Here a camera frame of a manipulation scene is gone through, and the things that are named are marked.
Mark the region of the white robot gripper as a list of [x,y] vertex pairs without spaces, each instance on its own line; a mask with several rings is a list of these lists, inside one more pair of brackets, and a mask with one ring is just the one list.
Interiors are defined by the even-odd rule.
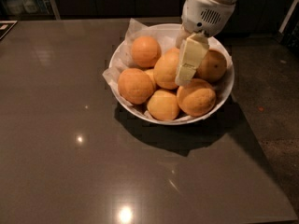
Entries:
[[206,37],[220,33],[234,10],[234,5],[216,0],[185,1],[181,16],[183,27],[180,28],[176,39],[176,47],[179,49],[175,78],[177,85],[184,86],[191,82],[209,50]]

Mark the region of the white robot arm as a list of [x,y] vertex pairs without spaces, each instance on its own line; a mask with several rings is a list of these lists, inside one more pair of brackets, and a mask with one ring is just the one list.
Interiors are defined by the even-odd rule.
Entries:
[[217,35],[235,10],[237,0],[186,0],[176,47],[179,62],[175,82],[184,86],[191,82],[209,49],[208,39]]

